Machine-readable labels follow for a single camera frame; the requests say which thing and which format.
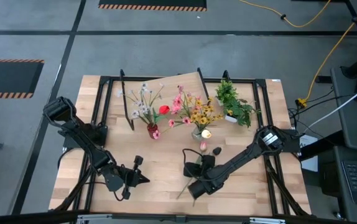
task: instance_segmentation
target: red rose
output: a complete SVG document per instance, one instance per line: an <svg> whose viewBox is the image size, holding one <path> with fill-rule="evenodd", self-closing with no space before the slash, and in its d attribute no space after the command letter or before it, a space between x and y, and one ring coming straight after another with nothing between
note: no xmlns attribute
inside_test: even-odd
<svg viewBox="0 0 357 224"><path fill-rule="evenodd" d="M167 114L170 111L169 106L160 106L159 108L159 114Z"/></svg>

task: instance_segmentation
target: wooden table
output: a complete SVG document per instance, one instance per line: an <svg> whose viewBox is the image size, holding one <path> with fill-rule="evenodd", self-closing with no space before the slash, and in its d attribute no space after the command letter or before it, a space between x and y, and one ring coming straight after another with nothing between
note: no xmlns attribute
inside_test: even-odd
<svg viewBox="0 0 357 224"><path fill-rule="evenodd" d="M85 75L76 101L77 115L84 122L90 122L94 107L100 76ZM266 80L269 101L271 104L274 125L289 129L290 121L284 92L280 80ZM210 96L215 96L218 83L206 83ZM254 106L252 85L237 84L240 98L244 98ZM129 200L117 202L112 192L103 184L96 184L91 203L91 212L106 213L152 213L152 214L187 214L187 215L238 215L238 216L271 216L269 194L266 182L264 161L259 157L230 175L222 189L213 195L203 195L193 207L193 198L186 190L179 199L177 195L188 182L183 172L183 148L198 150L199 143L191 138L194 125L179 126L168 130L158 140L149 137L146 125L140 119L134 120L135 131L132 131L124 117L123 98L116 93L121 89L121 82L113 83L107 125L108 139L105 149L111 151L118 164L127 167L133 165L135 155L144 158L140 166L142 173L151 180L150 183L131 188ZM259 90L261 102L262 91ZM217 111L221 108L213 102ZM264 105L261 103L264 124L267 121ZM213 123L208 129L212 137L207 140L208 150L222 147L222 152L216 157L216 164L222 164L234 155L244 150L253 140L257 129L257 117L251 117L252 125L248 129L225 120ZM167 122L158 124L161 131L168 128ZM78 181L83 158L82 150L68 153L61 161L57 174L50 208L60 205ZM280 155L285 185L300 206L310 213L308 198L302 177L299 161L289 153ZM187 161L195 161L196 155L188 153ZM80 208L84 207L87 186L84 186ZM282 213L282 203L278 188L275 186L278 210Z"/></svg>

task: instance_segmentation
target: orange and black striped border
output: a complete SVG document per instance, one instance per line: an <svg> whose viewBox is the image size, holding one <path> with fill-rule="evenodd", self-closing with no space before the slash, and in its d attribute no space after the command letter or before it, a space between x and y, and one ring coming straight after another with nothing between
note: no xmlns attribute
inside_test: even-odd
<svg viewBox="0 0 357 224"><path fill-rule="evenodd" d="M39 62L39 63L44 63L44 60L38 60L38 59L0 59L0 62Z"/></svg>
<svg viewBox="0 0 357 224"><path fill-rule="evenodd" d="M33 93L0 93L0 99L28 99L33 96Z"/></svg>
<svg viewBox="0 0 357 224"><path fill-rule="evenodd" d="M188 7L188 6L137 6L122 4L100 4L99 9L134 9L134 10L158 10L158 11L192 11L205 12L205 7Z"/></svg>

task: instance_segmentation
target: concrete floor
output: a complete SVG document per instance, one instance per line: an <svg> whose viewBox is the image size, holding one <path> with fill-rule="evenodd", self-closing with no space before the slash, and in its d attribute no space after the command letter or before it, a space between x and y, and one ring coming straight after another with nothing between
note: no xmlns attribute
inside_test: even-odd
<svg viewBox="0 0 357 224"><path fill-rule="evenodd" d="M322 2L291 0L257 2L287 14L296 24L307 22L323 6ZM0 30L71 30L79 4L80 0L0 0ZM78 30L298 30L272 12L237 0L208 0L207 12L111 11L98 9L97 4L97 0L86 1ZM357 1L353 4L357 10ZM332 3L321 18L303 30L346 30L350 22L346 6ZM296 98L307 94L313 75L337 40L336 36L78 35L58 96L75 101L83 75L118 75L122 68L128 76L169 76L200 67L204 77L220 77L228 70L231 77L279 78L287 106L292 108ZM0 100L0 142L4 142L0 151L0 215L10 212L67 41L67 35L0 35L0 58L45 60L32 99ZM348 37L322 74L329 75L330 68L350 65L356 60L357 37ZM330 85L317 84L312 98L329 91ZM335 107L333 101L318 106L303 114L301 121L310 124ZM337 114L313 128L323 136L338 129ZM57 130L49 127L23 213L48 209L62 142ZM337 210L335 200L322 195L310 174L304 176L312 212L318 217L333 218L332 211Z"/></svg>

